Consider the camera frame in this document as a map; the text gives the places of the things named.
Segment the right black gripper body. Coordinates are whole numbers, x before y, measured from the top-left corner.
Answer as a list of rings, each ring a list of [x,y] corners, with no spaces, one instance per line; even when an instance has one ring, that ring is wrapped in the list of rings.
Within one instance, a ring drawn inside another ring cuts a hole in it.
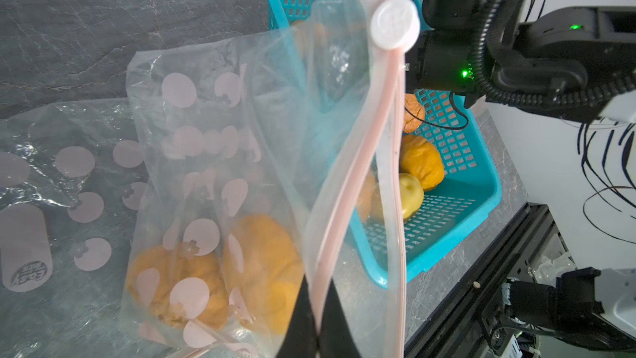
[[[427,29],[406,55],[407,92],[473,90],[470,48],[485,0],[422,0]]]

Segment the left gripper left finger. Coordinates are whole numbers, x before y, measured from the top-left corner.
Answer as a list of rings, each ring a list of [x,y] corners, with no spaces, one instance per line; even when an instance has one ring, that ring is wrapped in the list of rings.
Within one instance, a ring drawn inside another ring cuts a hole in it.
[[[308,286],[301,285],[291,321],[276,358],[315,358],[318,336]]]

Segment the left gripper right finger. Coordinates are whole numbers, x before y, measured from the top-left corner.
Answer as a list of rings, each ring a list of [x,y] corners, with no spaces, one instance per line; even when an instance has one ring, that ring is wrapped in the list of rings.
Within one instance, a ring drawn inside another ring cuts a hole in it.
[[[318,351],[322,358],[361,358],[336,290],[327,294],[318,333]]]

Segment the teal plastic basket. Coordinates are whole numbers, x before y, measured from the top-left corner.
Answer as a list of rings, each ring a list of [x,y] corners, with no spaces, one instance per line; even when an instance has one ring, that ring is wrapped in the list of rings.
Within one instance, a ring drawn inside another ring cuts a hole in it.
[[[287,28],[307,19],[319,0],[268,0],[269,26]],[[441,261],[500,203],[494,161],[463,98],[437,90],[407,96],[409,121],[401,171],[422,180],[424,197],[405,222],[407,280]]]

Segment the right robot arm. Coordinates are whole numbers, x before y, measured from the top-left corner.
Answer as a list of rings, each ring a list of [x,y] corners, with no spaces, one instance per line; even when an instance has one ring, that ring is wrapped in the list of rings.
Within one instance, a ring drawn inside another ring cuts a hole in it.
[[[635,120],[603,134],[591,127],[635,91],[634,8],[562,8],[531,23],[523,0],[423,0],[429,26],[407,53],[407,87],[447,90],[577,122],[577,155],[591,195],[589,225],[606,234],[635,218]],[[635,350],[635,269],[583,268],[554,285],[500,278],[475,317],[496,353],[518,333],[591,351]]]

